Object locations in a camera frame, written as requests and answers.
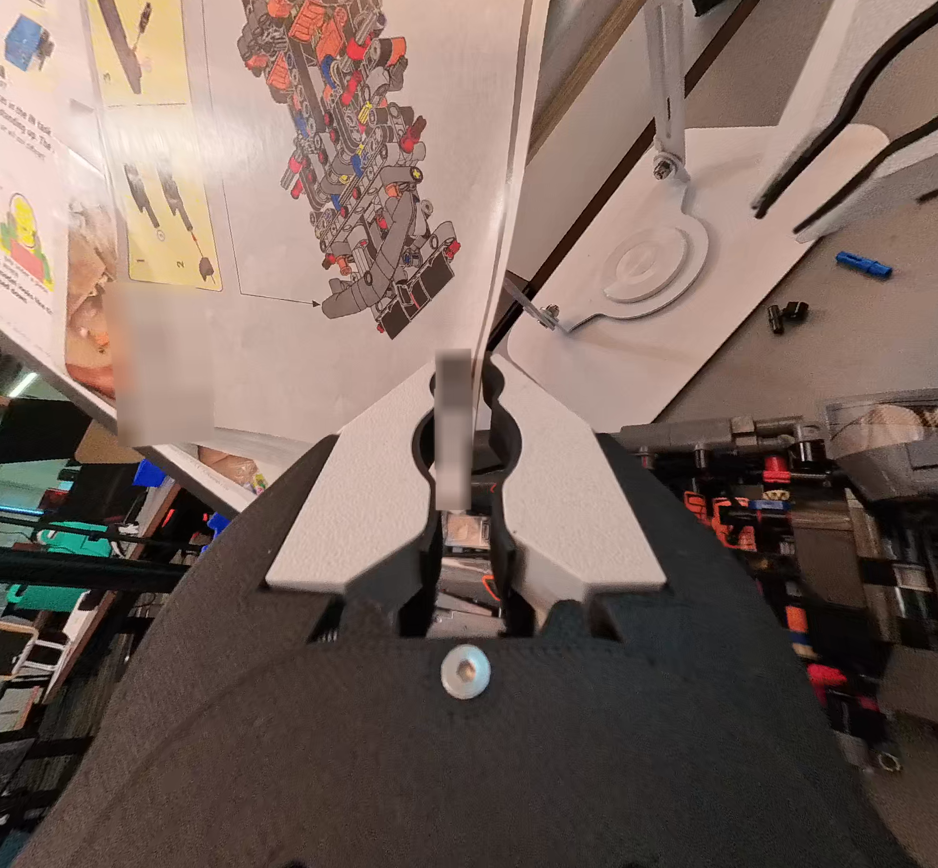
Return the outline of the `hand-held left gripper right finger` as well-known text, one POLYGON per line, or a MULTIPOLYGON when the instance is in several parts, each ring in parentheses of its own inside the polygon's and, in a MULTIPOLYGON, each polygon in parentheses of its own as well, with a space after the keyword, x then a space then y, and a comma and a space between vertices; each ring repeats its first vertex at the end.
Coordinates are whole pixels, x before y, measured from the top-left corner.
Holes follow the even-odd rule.
POLYGON ((650 595, 666 575, 588 423, 502 357, 484 364, 490 440, 506 470, 491 504, 507 637, 562 603, 650 595))

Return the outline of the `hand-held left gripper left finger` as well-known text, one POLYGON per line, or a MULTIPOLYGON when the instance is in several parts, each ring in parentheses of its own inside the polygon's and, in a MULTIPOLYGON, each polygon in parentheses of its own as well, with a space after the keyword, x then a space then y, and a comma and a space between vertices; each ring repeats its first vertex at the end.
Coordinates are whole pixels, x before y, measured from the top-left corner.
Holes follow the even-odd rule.
POLYGON ((433 362, 337 435, 264 583, 278 594, 370 605, 403 637, 431 627, 443 555, 435 484, 433 362))

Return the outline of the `lego instruction booklet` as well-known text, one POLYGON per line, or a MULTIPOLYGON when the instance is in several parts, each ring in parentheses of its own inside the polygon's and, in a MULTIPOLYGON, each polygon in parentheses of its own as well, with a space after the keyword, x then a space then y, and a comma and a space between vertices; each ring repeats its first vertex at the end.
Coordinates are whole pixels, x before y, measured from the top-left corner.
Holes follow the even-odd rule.
POLYGON ((550 0, 2 0, 2 333, 137 444, 485 347, 550 0))

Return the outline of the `dark metal rack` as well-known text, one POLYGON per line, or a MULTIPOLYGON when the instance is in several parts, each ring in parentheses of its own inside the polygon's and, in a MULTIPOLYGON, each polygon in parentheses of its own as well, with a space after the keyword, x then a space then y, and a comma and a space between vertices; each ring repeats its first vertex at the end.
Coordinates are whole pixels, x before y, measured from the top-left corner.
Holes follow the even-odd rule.
POLYGON ((2 508, 3 529, 43 530, 81 535, 90 542, 107 542, 107 557, 51 551, 47 548, 1 547, 1 582, 42 587, 75 588, 114 593, 171 593, 190 567, 169 560, 145 558, 150 550, 173 557, 176 553, 198 557, 199 546, 175 544, 147 535, 128 534, 114 525, 84 529, 37 516, 27 519, 24 510, 2 508))

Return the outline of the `white book stand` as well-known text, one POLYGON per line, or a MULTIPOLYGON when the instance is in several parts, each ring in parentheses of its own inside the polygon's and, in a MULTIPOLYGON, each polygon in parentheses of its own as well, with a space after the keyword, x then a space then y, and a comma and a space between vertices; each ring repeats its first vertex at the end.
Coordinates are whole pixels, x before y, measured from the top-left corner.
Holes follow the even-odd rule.
POLYGON ((773 164, 783 108, 833 0, 758 0, 687 98, 683 180, 628 171, 538 294, 567 333, 532 319, 504 350, 596 431, 652 422, 812 246, 792 229, 885 147, 876 127, 834 139, 762 220, 750 202, 773 164))

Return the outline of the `grey lego car model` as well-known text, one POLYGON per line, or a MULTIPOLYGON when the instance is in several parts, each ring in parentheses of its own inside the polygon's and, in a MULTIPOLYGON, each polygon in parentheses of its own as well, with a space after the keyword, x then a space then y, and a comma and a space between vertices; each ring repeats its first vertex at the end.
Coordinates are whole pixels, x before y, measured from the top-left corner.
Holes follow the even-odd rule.
MULTIPOLYGON (((897 719, 936 727, 934 393, 879 394, 803 417, 632 425, 597 437, 667 585, 599 597, 608 635, 674 675, 728 694, 748 717, 780 709, 768 671, 783 630, 844 755, 902 769, 897 719)), ((484 434, 475 512, 447 543, 492 555, 491 504, 506 467, 484 434)))

